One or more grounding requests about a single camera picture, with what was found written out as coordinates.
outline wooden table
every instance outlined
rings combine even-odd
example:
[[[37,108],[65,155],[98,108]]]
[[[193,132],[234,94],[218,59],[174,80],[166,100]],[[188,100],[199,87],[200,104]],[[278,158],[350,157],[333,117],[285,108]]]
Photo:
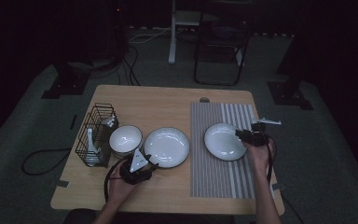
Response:
[[[160,87],[102,85],[95,91],[88,111],[95,103],[112,104],[122,125],[135,125],[145,138],[161,127],[174,127],[190,139],[190,103],[207,97],[212,103],[252,105],[248,91],[222,91]],[[90,208],[100,210],[104,205],[103,180],[108,169],[88,167],[75,153],[77,139],[62,172],[67,188],[57,187],[51,200],[55,209]],[[110,165],[116,162],[112,156]],[[121,211],[184,214],[245,215],[255,213],[255,200],[190,197],[190,160],[172,169],[156,170],[121,206]],[[272,174],[271,183],[276,183]],[[282,197],[275,190],[275,204],[283,214]]]

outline chair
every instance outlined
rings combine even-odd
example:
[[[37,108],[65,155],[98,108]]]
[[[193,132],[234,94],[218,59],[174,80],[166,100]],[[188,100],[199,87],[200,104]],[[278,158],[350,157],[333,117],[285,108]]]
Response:
[[[241,77],[251,27],[254,23],[255,4],[251,1],[219,0],[206,3],[200,13],[198,41],[194,55],[194,80],[200,84],[210,85],[237,84]],[[239,71],[235,79],[232,82],[200,80],[198,70],[201,48],[208,50],[206,52],[208,57],[213,54],[227,57],[229,54],[231,62],[237,60]]]

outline gray carpet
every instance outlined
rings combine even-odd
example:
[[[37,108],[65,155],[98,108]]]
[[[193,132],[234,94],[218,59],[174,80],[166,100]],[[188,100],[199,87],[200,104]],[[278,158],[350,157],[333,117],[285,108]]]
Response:
[[[275,105],[269,93],[268,81],[287,79],[275,72],[290,41],[284,36],[253,36],[241,80],[234,87],[196,84],[192,78],[194,45],[187,41],[178,41],[176,64],[168,65],[167,36],[133,44],[139,51],[133,71],[144,86],[251,91],[259,117],[282,121],[282,126],[267,127],[268,134],[278,143],[275,172],[279,182],[287,186],[283,196],[304,222],[358,223],[358,164],[318,90],[305,82],[300,86],[314,107],[312,111]],[[126,59],[132,63],[134,58],[135,51],[131,49]],[[221,70],[215,68],[216,74],[226,71],[223,66]],[[91,74],[83,95],[64,95],[56,100],[41,99],[56,77],[52,67],[34,79],[0,130],[0,223],[63,222],[68,211],[57,211],[49,205],[63,164],[46,175],[28,176],[21,171],[21,162],[39,149],[71,147],[95,88],[100,84],[118,84],[117,74],[120,83],[127,85],[125,70],[120,66],[117,72]],[[74,115],[77,120],[71,130]],[[26,167],[42,171],[63,155],[64,152],[47,153]],[[285,209],[282,221],[299,223],[287,203]],[[235,219],[236,223],[249,223],[255,217]]]

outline white cup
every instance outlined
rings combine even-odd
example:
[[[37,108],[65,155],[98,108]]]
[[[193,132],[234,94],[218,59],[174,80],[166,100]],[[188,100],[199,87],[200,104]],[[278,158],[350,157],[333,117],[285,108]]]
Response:
[[[109,145],[113,149],[113,154],[118,158],[127,156],[136,148],[141,150],[141,130],[132,125],[119,127],[110,135]]]

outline dark background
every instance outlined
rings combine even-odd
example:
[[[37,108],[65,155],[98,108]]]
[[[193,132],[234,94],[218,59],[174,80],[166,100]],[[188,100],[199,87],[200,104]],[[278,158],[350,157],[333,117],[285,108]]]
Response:
[[[177,0],[177,7],[205,1]],[[318,87],[358,160],[358,1],[256,2],[257,34],[296,35],[279,74]],[[48,65],[117,57],[123,27],[169,27],[171,8],[167,0],[0,0],[0,127]]]

